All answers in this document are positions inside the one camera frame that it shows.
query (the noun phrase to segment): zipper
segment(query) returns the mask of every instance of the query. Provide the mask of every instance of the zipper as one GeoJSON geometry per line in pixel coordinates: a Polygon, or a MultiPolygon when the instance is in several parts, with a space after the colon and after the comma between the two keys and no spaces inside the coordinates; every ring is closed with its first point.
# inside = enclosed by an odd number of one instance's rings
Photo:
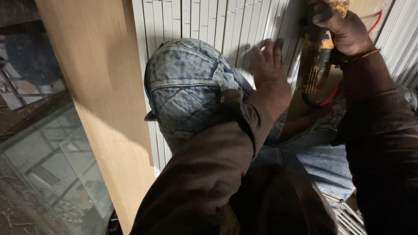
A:
{"type": "Polygon", "coordinates": [[[330,195],[325,194],[325,193],[323,193],[323,192],[321,192],[321,193],[322,193],[322,195],[323,195],[324,197],[326,197],[326,198],[328,198],[328,199],[330,199],[330,200],[332,200],[332,201],[334,201],[334,202],[338,202],[339,204],[342,204],[342,203],[344,202],[344,200],[343,200],[343,199],[338,199],[338,198],[336,198],[336,197],[330,196],[330,195]]]}

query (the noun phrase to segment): seam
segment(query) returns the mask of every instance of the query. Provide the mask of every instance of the seam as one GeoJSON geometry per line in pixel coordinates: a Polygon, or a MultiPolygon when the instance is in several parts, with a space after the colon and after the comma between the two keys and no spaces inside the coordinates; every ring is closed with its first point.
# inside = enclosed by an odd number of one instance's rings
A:
{"type": "Polygon", "coordinates": [[[157,86],[157,87],[153,88],[152,90],[150,90],[150,93],[152,93],[155,90],[162,89],[162,88],[167,88],[167,87],[176,88],[176,87],[199,87],[199,86],[216,86],[216,85],[218,85],[217,82],[214,82],[214,83],[193,83],[193,84],[162,85],[162,86],[157,86]]]}

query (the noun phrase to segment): wrist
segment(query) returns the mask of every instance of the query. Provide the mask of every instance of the wrist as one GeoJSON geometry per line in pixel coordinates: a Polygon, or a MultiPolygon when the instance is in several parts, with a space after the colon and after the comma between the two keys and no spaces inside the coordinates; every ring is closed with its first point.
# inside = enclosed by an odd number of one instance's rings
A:
{"type": "Polygon", "coordinates": [[[286,81],[266,81],[251,95],[246,103],[263,106],[271,116],[277,120],[289,107],[291,92],[286,81]]]}

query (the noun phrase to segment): red wire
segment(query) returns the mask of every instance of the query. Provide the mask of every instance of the red wire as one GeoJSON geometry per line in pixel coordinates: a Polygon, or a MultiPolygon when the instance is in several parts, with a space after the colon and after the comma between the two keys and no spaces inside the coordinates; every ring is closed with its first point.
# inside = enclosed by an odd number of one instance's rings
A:
{"type": "Polygon", "coordinates": [[[383,13],[383,9],[380,10],[379,12],[379,18],[377,19],[376,23],[373,25],[373,27],[369,30],[369,34],[373,31],[373,29],[375,29],[375,27],[379,24],[380,20],[382,19],[382,13],[383,13]]]}
{"type": "MultiPolygon", "coordinates": [[[[369,34],[376,28],[376,26],[379,24],[380,20],[382,19],[382,14],[383,14],[383,9],[380,10],[379,12],[379,18],[377,19],[376,23],[373,25],[373,27],[369,30],[369,34]]],[[[319,104],[319,106],[323,107],[325,105],[327,105],[328,103],[330,103],[338,94],[338,91],[340,89],[341,86],[341,82],[337,85],[337,87],[334,89],[334,91],[332,91],[331,95],[324,100],[322,103],[319,104]]]]}

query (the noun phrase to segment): wooden board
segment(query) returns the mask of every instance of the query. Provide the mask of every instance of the wooden board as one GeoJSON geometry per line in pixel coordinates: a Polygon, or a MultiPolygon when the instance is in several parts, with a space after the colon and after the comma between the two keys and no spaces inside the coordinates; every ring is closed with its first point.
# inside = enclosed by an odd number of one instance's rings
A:
{"type": "Polygon", "coordinates": [[[129,234],[155,180],[132,2],[36,4],[122,229],[129,234]]]}

